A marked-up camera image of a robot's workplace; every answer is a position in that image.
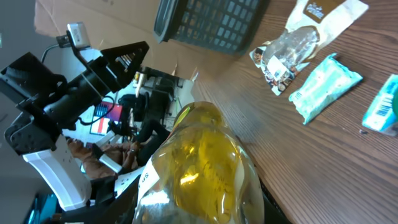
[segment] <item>cardboard box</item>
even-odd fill
[[[67,24],[84,22],[93,48],[146,41],[149,51],[143,65],[190,78],[204,59],[206,49],[169,40],[158,44],[152,31],[160,0],[36,0],[36,32],[65,35]]]

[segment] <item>clear plastic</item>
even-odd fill
[[[264,223],[253,163],[213,104],[184,107],[148,164],[159,179],[144,192],[134,224]]]
[[[276,56],[289,70],[302,63],[315,50],[319,37],[312,27],[301,27],[293,32],[285,32],[271,44],[262,55],[263,66],[267,66],[272,56]]]

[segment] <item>teal object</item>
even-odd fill
[[[394,98],[392,99],[392,111],[395,116],[398,117],[398,90],[394,93]]]
[[[398,75],[391,75],[369,106],[362,121],[364,127],[391,136],[397,134],[397,90]]]
[[[329,104],[355,86],[363,78],[339,63],[333,53],[318,65],[305,81],[304,85],[289,96],[296,110],[304,117],[303,124],[308,124]]]

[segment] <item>dark green basket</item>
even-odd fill
[[[244,54],[268,0],[162,0],[154,35],[227,54]]]

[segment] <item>wooden table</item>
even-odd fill
[[[194,95],[222,110],[294,223],[398,223],[398,139],[359,132],[382,84],[398,73],[398,1],[363,1],[369,10],[280,96],[247,54],[209,51],[199,68]],[[294,5],[271,0],[250,49],[278,38]],[[333,52],[364,80],[304,126],[288,97]]]

